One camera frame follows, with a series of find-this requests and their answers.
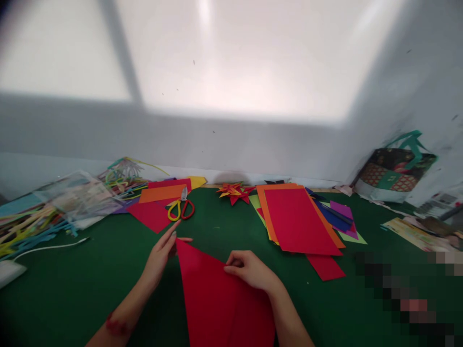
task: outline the white cable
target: white cable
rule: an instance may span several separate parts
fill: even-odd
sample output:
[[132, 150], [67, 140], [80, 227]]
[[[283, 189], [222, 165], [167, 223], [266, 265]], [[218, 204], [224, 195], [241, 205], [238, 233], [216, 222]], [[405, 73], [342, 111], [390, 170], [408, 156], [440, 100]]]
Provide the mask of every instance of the white cable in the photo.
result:
[[31, 252], [35, 252], [35, 251], [41, 251], [41, 250], [44, 250], [44, 249], [52, 249], [52, 248], [61, 248], [61, 247], [74, 246], [74, 245], [82, 243], [82, 242], [84, 242], [85, 240], [88, 240], [88, 239], [89, 239], [89, 237], [86, 237], [86, 238], [84, 238], [84, 239], [82, 239], [82, 240], [80, 240], [80, 241], [78, 241], [76, 243], [71, 243], [71, 244], [61, 245], [61, 246], [42, 247], [42, 248], [37, 248], [35, 250], [30, 250], [30, 251], [27, 251], [27, 252], [24, 252], [24, 253], [18, 255], [15, 259], [13, 259], [13, 261], [16, 261], [17, 258], [19, 258], [19, 257], [21, 257], [21, 256], [23, 256], [23, 255], [25, 255], [27, 253], [31, 253]]

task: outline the green tablecloth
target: green tablecloth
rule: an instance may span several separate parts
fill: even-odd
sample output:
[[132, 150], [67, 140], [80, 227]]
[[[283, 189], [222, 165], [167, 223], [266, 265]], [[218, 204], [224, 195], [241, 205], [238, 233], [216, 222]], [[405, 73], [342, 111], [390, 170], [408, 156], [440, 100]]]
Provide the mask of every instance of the green tablecloth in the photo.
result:
[[[455, 323], [462, 334], [462, 278], [445, 276], [444, 265], [427, 263], [427, 254], [380, 224], [397, 215], [358, 196], [323, 194], [351, 207], [358, 231], [368, 245], [346, 242], [336, 258], [346, 277], [322, 282], [306, 257], [282, 252], [268, 240], [252, 205], [230, 206], [215, 189], [199, 188], [189, 198], [193, 217], [180, 223], [178, 236], [225, 262], [234, 249], [251, 249], [281, 278], [317, 347], [410, 346], [418, 337], [397, 323], [378, 288], [366, 286], [356, 269], [356, 252], [374, 252], [392, 264], [394, 274], [430, 300], [437, 321]], [[83, 346], [121, 302], [141, 274], [159, 239], [129, 214], [111, 215], [80, 233], [91, 240], [76, 247], [40, 251], [18, 260], [28, 270], [0, 290], [2, 341], [17, 346]], [[71, 243], [64, 234], [46, 246]], [[172, 259], [148, 302], [129, 342], [132, 346], [187, 346], [188, 328], [180, 269]]]

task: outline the origami star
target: origami star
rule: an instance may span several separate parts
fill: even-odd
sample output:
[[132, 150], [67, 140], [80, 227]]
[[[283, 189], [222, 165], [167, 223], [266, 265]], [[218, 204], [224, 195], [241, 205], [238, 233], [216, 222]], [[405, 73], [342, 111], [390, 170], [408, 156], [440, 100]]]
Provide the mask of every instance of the origami star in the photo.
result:
[[219, 189], [217, 192], [222, 193], [220, 195], [220, 198], [224, 196], [229, 196], [232, 206], [238, 201], [238, 199], [244, 200], [245, 203], [249, 205], [249, 193], [256, 187], [243, 188], [241, 184], [242, 182], [235, 184], [223, 183], [222, 188]]

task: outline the yellow scissors handle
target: yellow scissors handle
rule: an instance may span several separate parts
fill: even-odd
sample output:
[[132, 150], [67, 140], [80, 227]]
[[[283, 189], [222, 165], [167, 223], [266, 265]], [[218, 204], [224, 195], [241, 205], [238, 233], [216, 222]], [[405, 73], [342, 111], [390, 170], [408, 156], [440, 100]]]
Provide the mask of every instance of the yellow scissors handle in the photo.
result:
[[[175, 207], [178, 207], [178, 216], [177, 217], [172, 217], [170, 215], [170, 213], [172, 212], [172, 210], [175, 208]], [[172, 221], [172, 222], [175, 222], [177, 220], [180, 219], [180, 216], [181, 216], [181, 212], [180, 212], [180, 200], [177, 201], [177, 203], [173, 204], [170, 208], [169, 208], [169, 211], [167, 212], [167, 217]]]

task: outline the forearm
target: forearm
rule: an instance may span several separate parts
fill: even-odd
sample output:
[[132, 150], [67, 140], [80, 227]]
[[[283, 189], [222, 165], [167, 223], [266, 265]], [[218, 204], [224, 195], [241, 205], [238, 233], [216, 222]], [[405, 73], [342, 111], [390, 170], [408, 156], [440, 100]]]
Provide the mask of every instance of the forearm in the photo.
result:
[[130, 335], [138, 322], [138, 318], [145, 307], [145, 304], [154, 291], [152, 285], [140, 279], [132, 288], [125, 299], [117, 306], [111, 316], [111, 321], [125, 323], [128, 332], [121, 335], [113, 335], [106, 328], [106, 323], [95, 333], [88, 342], [87, 347], [92, 346], [125, 346], [130, 339]]
[[314, 347], [299, 314], [281, 281], [268, 291], [281, 347]]

